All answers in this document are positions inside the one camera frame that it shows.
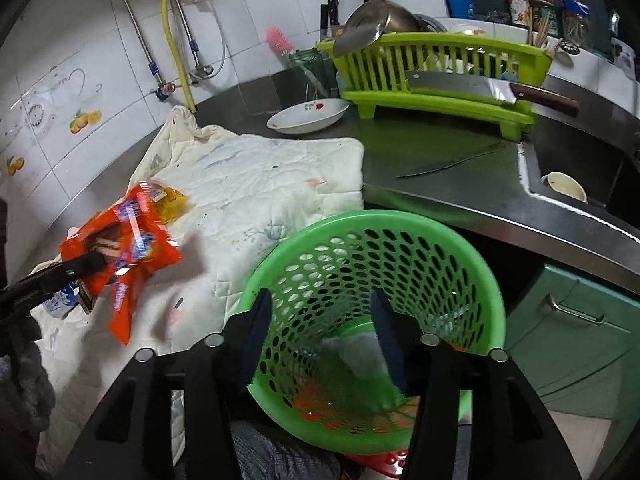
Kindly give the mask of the dark green utensil holder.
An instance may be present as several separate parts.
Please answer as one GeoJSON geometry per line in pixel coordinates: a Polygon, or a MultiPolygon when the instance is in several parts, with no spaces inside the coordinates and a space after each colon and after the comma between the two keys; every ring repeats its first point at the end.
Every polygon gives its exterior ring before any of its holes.
{"type": "Polygon", "coordinates": [[[305,50],[294,50],[288,55],[288,62],[294,68],[299,68],[314,94],[322,98],[337,99],[340,96],[333,62],[326,52],[316,47],[305,50]]]}

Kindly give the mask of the green cabinet drawer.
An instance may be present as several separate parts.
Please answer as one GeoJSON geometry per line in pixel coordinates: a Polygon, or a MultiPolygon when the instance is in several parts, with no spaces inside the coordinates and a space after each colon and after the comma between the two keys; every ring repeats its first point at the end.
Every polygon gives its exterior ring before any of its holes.
{"type": "Polygon", "coordinates": [[[639,301],[550,266],[506,320],[510,353],[551,411],[639,417],[639,301]]]}

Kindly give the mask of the white blue milk carton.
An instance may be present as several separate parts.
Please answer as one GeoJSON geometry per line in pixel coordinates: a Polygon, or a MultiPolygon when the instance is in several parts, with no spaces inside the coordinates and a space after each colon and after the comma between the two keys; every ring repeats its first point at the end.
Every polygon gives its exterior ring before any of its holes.
{"type": "Polygon", "coordinates": [[[52,318],[66,318],[80,304],[79,287],[67,284],[43,304],[43,309],[52,318]]]}

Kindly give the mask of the grey rag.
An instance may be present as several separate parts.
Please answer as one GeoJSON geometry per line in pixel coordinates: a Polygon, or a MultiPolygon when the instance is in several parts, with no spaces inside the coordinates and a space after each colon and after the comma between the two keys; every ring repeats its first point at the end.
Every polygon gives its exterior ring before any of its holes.
{"type": "Polygon", "coordinates": [[[55,394],[38,346],[29,341],[20,355],[1,357],[1,420],[32,438],[50,426],[55,394]]]}

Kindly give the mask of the green dish rack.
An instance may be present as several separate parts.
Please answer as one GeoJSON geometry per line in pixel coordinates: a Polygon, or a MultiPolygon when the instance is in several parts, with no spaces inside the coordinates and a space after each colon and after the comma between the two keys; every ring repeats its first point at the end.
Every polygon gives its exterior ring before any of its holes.
{"type": "Polygon", "coordinates": [[[548,52],[528,44],[452,32],[392,32],[343,56],[333,40],[319,49],[344,82],[341,96],[362,119],[373,118],[379,107],[420,110],[490,122],[514,142],[533,129],[532,107],[476,96],[472,78],[486,78],[492,88],[507,82],[539,87],[552,62],[548,52]]]}

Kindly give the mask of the cream cup in sink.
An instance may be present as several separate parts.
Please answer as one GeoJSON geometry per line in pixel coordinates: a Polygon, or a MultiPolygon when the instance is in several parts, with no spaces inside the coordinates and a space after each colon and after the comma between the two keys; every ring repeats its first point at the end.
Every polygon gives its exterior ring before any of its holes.
{"type": "Polygon", "coordinates": [[[568,174],[559,171],[551,171],[541,178],[542,182],[555,193],[579,200],[581,203],[588,203],[588,197],[584,188],[568,174]]]}

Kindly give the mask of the yellow red snack wrapper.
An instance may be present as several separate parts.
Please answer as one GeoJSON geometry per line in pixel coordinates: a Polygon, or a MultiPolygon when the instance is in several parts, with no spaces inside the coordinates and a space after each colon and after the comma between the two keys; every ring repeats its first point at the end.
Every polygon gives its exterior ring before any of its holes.
{"type": "Polygon", "coordinates": [[[113,293],[113,318],[108,329],[121,344],[129,344],[132,317],[146,281],[182,259],[168,226],[190,209],[190,198],[170,186],[141,182],[110,208],[99,212],[60,246],[63,260],[89,252],[105,258],[102,270],[81,280],[97,297],[113,293]]]}

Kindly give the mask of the cream quilted cloth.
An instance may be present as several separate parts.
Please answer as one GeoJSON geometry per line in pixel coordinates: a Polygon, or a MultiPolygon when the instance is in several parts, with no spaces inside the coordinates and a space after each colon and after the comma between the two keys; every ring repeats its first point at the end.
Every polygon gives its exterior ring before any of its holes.
{"type": "Polygon", "coordinates": [[[52,477],[61,473],[82,427],[136,350],[186,350],[218,332],[277,244],[314,222],[360,209],[363,153],[352,138],[269,139],[200,127],[186,108],[173,108],[131,182],[155,181],[186,196],[188,210],[169,227],[182,258],[144,285],[128,344],[108,328],[110,292],[91,313],[75,310],[62,320],[35,310],[55,392],[38,465],[52,477]]]}

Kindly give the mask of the black handled knife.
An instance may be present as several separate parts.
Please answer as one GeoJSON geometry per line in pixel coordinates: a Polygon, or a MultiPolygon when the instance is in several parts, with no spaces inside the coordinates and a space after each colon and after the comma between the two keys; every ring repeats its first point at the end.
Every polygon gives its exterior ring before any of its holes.
{"type": "Polygon", "coordinates": [[[333,38],[340,29],[340,20],[338,19],[338,6],[340,0],[326,0],[320,6],[320,40],[333,38]]]}

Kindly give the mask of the pink bottle brush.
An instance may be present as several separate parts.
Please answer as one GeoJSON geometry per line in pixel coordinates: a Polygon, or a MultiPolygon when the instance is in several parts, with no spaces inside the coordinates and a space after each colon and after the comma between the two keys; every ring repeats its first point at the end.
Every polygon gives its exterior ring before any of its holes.
{"type": "Polygon", "coordinates": [[[320,68],[323,68],[322,56],[315,48],[306,50],[296,49],[296,47],[288,41],[288,38],[286,38],[282,30],[277,27],[269,27],[266,30],[265,40],[274,52],[280,54],[282,58],[285,58],[293,67],[297,67],[303,72],[311,87],[314,88],[317,96],[322,96],[322,98],[328,98],[330,96],[326,85],[318,77],[318,72],[312,68],[316,61],[320,63],[320,68]]]}

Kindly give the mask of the green plastic trash basket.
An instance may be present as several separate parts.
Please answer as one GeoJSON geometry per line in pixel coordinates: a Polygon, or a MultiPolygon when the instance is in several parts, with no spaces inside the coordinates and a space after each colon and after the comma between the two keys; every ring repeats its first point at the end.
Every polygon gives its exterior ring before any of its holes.
{"type": "Polygon", "coordinates": [[[307,226],[262,260],[240,310],[262,289],[272,315],[248,390],[289,434],[343,454],[403,450],[418,412],[388,374],[371,318],[375,292],[458,350],[483,355],[506,339],[488,264],[418,214],[360,210],[307,226]]]}

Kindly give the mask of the steel pot lid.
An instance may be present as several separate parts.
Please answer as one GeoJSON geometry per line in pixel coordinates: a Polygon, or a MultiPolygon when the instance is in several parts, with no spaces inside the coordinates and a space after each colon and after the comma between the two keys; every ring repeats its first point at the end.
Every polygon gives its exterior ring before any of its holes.
{"type": "Polygon", "coordinates": [[[363,3],[347,20],[333,44],[333,55],[342,58],[374,44],[386,31],[390,10],[385,0],[363,3]]]}

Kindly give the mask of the white ceramic plate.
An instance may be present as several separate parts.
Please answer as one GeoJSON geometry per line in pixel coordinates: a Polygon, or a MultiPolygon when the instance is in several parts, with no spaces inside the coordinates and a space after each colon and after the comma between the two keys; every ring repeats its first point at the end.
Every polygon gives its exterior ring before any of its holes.
{"type": "Polygon", "coordinates": [[[286,136],[302,136],[339,122],[349,107],[350,103],[342,99],[307,101],[273,115],[268,119],[267,127],[286,136]]]}

